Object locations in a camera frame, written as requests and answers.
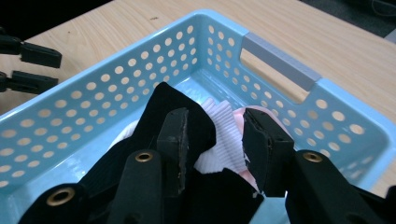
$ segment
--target black fabric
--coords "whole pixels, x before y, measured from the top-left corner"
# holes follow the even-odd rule
[[[229,169],[202,175],[195,171],[186,188],[179,224],[246,224],[252,219],[262,195]]]
[[[186,162],[187,182],[200,154],[216,144],[215,125],[200,105],[163,82],[151,95],[134,134],[113,146],[79,183],[83,184],[91,195],[118,184],[128,156],[140,149],[155,149],[156,139],[167,113],[181,107],[189,110],[190,150]]]

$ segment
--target black plastic part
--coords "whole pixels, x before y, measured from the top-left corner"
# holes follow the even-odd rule
[[[326,156],[299,150],[291,170],[286,200],[290,223],[384,223]]]
[[[21,40],[15,36],[2,35],[0,30],[0,54],[18,55],[21,52]]]
[[[243,146],[249,158],[247,168],[267,197],[285,197],[288,165],[294,155],[294,141],[266,113],[247,108],[244,114]]]
[[[59,68],[61,67],[62,54],[55,49],[25,42],[21,45],[21,61]]]
[[[14,91],[40,94],[56,86],[57,84],[58,78],[14,71],[12,73],[12,78],[7,77],[5,87]],[[3,89],[4,86],[2,87],[2,83],[0,82],[0,91]]]
[[[128,157],[107,223],[163,223],[161,155],[139,150]]]
[[[169,112],[157,138],[157,151],[163,158],[164,197],[177,197],[185,188],[188,114],[186,108]]]

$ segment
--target basket hole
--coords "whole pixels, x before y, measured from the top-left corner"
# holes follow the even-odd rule
[[[142,91],[142,93],[143,93],[143,95],[149,94],[149,89],[144,89],[144,90]]]
[[[81,97],[81,94],[82,94],[81,91],[78,91],[78,92],[79,93],[77,93],[77,96],[76,96],[77,98]],[[42,109],[38,112],[38,116],[41,118],[47,118],[50,116],[50,110]]]
[[[83,125],[84,123],[85,123],[85,119],[84,118],[76,119],[76,124],[77,125]]]
[[[94,110],[91,110],[91,111],[90,111],[90,116],[91,116],[91,117],[96,117],[98,114],[99,114],[99,111],[98,111],[98,110],[95,110],[95,109],[94,109]]]
[[[108,112],[108,115],[110,116],[110,117],[113,117],[113,116],[115,116],[117,114],[117,110],[110,110],[109,112]]]
[[[279,112],[278,112],[277,110],[272,109],[271,111],[273,112],[273,114],[274,114],[275,116],[277,116],[277,117],[279,116]]]
[[[140,77],[140,75],[142,75],[142,71],[140,71],[139,69],[134,71],[134,77]]]
[[[113,91],[116,91],[117,90],[117,86],[116,85],[110,85],[109,87],[108,87],[108,91],[109,92],[113,92]]]
[[[95,100],[100,101],[105,97],[105,95],[102,92],[97,92],[95,94]]]
[[[169,46],[169,45],[171,45],[171,44],[172,44],[172,38],[171,38],[171,37],[166,38],[166,39],[165,39],[165,45],[166,45],[166,46]]]
[[[187,34],[191,34],[193,30],[194,30],[194,27],[190,25],[190,26],[187,28]]]
[[[272,98],[272,94],[271,94],[271,92],[269,92],[269,91],[266,91],[266,92],[264,93],[264,95],[265,95],[268,99],[271,99],[271,98]]]
[[[162,63],[163,62],[163,56],[160,56],[157,58],[157,63]]]
[[[318,139],[323,139],[324,138],[324,134],[321,131],[314,131],[314,136]]]
[[[56,135],[51,135],[47,138],[47,142],[49,142],[49,143],[54,143],[56,141],[58,141],[58,136],[56,136]]]
[[[7,185],[8,185],[8,181],[6,181],[6,180],[0,181],[0,188],[3,188]]]
[[[330,152],[326,149],[321,149],[320,153],[325,155],[327,158],[330,158],[330,156],[331,156]]]
[[[75,109],[70,109],[66,112],[66,116],[69,118],[74,117],[76,114],[77,114],[77,110],[75,110]]]
[[[280,108],[283,108],[283,103],[281,101],[276,101],[277,106],[279,106]]]
[[[234,70],[233,70],[233,72],[237,75],[237,76],[239,76],[239,69],[238,68],[235,68]]]
[[[136,59],[130,59],[128,61],[128,65],[131,66],[131,67],[135,66],[136,65]]]
[[[62,124],[62,120],[61,119],[53,119],[51,122],[50,122],[50,125],[52,125],[52,126],[59,126],[59,125],[61,125]]]
[[[67,147],[67,143],[65,143],[65,142],[60,143],[60,144],[58,144],[58,146],[57,146],[57,148],[59,148],[59,149],[64,149],[64,148],[66,148],[66,147]]]
[[[341,142],[349,144],[351,142],[351,139],[348,135],[344,133],[338,134],[338,139],[340,139]]]
[[[147,63],[146,64],[146,70],[151,70],[151,68],[152,68],[152,63]]]
[[[312,139],[312,138],[306,139],[306,142],[307,142],[307,143],[309,144],[309,146],[311,146],[311,147],[314,147],[314,146],[317,145],[317,142],[316,142],[314,139]]]
[[[120,100],[122,100],[122,94],[117,94],[115,97],[114,97],[114,100],[115,101],[120,101]]]
[[[24,119],[23,121],[21,121],[21,126],[23,128],[32,127],[34,124],[35,124],[35,121],[32,119]]]
[[[116,74],[121,74],[123,72],[123,67],[122,66],[117,66],[114,72]]]
[[[195,38],[194,38],[194,37],[190,38],[189,44],[190,44],[190,45],[193,45],[194,43],[195,43]]]
[[[224,33],[222,31],[219,31],[219,38],[224,39]]]
[[[264,107],[267,107],[267,106],[268,106],[267,102],[265,102],[265,101],[261,101],[260,104],[261,104],[262,106],[264,106]]]
[[[175,50],[174,49],[170,49],[169,51],[168,51],[168,57],[173,57],[175,55]]]
[[[34,168],[37,167],[40,164],[40,161],[31,161],[29,163],[27,163],[27,166],[30,168]]]
[[[186,59],[187,59],[187,54],[182,54],[181,57],[180,57],[180,60],[182,62],[184,62],[184,61],[186,61]]]
[[[126,89],[126,92],[131,94],[134,92],[134,87],[128,87],[128,89]]]
[[[296,112],[294,112],[293,110],[288,110],[288,114],[291,118],[295,118],[297,117]]]
[[[41,136],[47,133],[47,129],[45,128],[38,128],[35,130],[35,135]]]
[[[180,51],[182,51],[184,48],[186,48],[186,45],[185,45],[185,44],[180,44],[180,45],[178,46],[178,50],[180,50]]]
[[[148,76],[148,78],[149,78],[150,80],[153,80],[153,79],[155,79],[156,76],[157,76],[157,74],[151,73],[151,74]]]
[[[335,119],[335,120],[338,120],[338,121],[344,121],[345,120],[345,116],[344,116],[344,114],[343,113],[341,113],[340,111],[334,111],[334,112],[332,112],[332,117]]]
[[[286,126],[290,126],[290,120],[288,119],[282,119],[282,123]]]
[[[132,102],[136,102],[138,100],[139,100],[139,96],[138,95],[135,95],[135,96],[132,97]]]
[[[176,39],[181,39],[183,37],[183,32],[179,31],[176,34]]]
[[[24,146],[29,145],[31,142],[32,142],[32,139],[25,137],[25,138],[21,138],[20,140],[18,140],[17,144],[19,146],[24,147]]]
[[[328,121],[324,121],[324,122],[322,123],[322,126],[323,126],[323,128],[326,129],[327,131],[332,131],[332,130],[334,130],[334,126],[332,126],[332,124],[331,124],[330,122],[328,122]]]
[[[94,89],[96,89],[96,83],[90,82],[87,84],[87,90],[93,91]]]
[[[104,74],[104,75],[102,75],[102,76],[100,77],[100,79],[101,79],[103,82],[108,82],[108,81],[110,80],[110,75],[109,75],[109,74]]]
[[[11,170],[11,166],[10,165],[2,165],[2,166],[0,166],[0,173],[5,173],[5,172],[8,172],[9,170]]]
[[[308,111],[308,117],[311,119],[317,119],[318,118],[318,113],[314,110]]]
[[[0,156],[9,156],[14,153],[14,149],[12,148],[3,148],[0,150]]]
[[[140,54],[140,58],[143,59],[143,60],[146,60],[148,57],[149,57],[149,53],[147,51],[143,51]]]
[[[39,151],[43,150],[43,148],[44,147],[41,145],[36,145],[36,146],[33,146],[30,150],[33,152],[39,152]]]
[[[294,129],[294,132],[297,134],[297,135],[303,135],[303,131],[301,130],[301,129],[299,129],[299,128],[295,128]]]
[[[233,47],[235,45],[235,41],[230,37],[228,38],[228,44]]]
[[[221,44],[218,44],[218,50],[222,51],[222,45]]]
[[[20,177],[23,176],[25,174],[24,171],[16,171],[12,174],[12,177]]]
[[[327,102],[324,101],[324,100],[319,99],[319,100],[316,101],[316,103],[317,103],[317,107],[319,107],[320,109],[326,109],[327,108]]]
[[[51,158],[53,156],[53,154],[55,154],[53,151],[48,151],[43,154],[43,157],[46,159]]]
[[[88,133],[88,132],[90,132],[90,131],[92,131],[93,130],[93,126],[92,125],[88,125],[88,126],[86,126],[85,128],[84,128],[84,132],[86,132],[86,133]]]
[[[142,86],[146,85],[146,80],[145,80],[145,79],[140,80],[140,81],[137,83],[137,85],[138,85],[139,87],[142,87]]]
[[[17,135],[17,132],[15,130],[9,129],[9,130],[5,130],[3,132],[1,132],[2,137],[5,138],[11,138],[15,135]]]
[[[166,72],[166,70],[167,70],[166,66],[163,66],[163,67],[160,69],[160,72],[163,74],[163,73]]]
[[[154,45],[154,47],[152,48],[152,51],[154,51],[155,53],[159,52],[161,50],[161,45],[156,44]]]
[[[340,146],[338,146],[338,144],[336,144],[334,142],[330,142],[329,143],[329,148],[334,150],[334,151],[339,151],[340,150]]]
[[[231,51],[229,49],[227,49],[227,51],[225,51],[225,54],[227,55],[227,57],[232,58],[233,54],[231,53]]]
[[[58,108],[64,108],[67,105],[66,100],[58,100],[55,102],[55,106]]]
[[[242,91],[248,91],[248,87],[245,85],[241,85],[241,89],[242,89]]]
[[[104,119],[104,118],[100,118],[100,119],[98,119],[98,120],[96,121],[96,123],[98,123],[98,124],[102,124],[102,123],[104,123],[104,122],[105,122],[105,119]],[[81,135],[80,135],[79,133],[75,133],[75,134],[72,135],[71,139],[72,139],[73,141],[76,141],[76,140],[78,140],[80,137],[81,137]]]
[[[120,108],[121,108],[121,109],[125,109],[126,107],[128,107],[128,103],[122,103],[122,104],[120,105]]]

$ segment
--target table surface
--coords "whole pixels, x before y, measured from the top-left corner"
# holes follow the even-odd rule
[[[26,41],[60,51],[60,69],[0,55],[0,70],[62,82],[200,8],[243,25],[396,123],[396,45],[296,0],[115,0]],[[33,97],[1,93],[0,114]],[[371,192],[384,196],[391,185],[396,185],[396,160]]]

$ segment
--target light blue plastic basket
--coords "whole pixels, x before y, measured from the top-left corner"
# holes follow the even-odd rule
[[[306,99],[295,103],[245,67],[242,49],[309,91]],[[396,152],[391,121],[242,26],[198,10],[0,117],[0,222],[18,222],[46,189],[78,182],[161,81],[198,103],[270,108],[296,149],[329,156],[364,189]],[[283,203],[265,201],[252,222],[287,222]]]

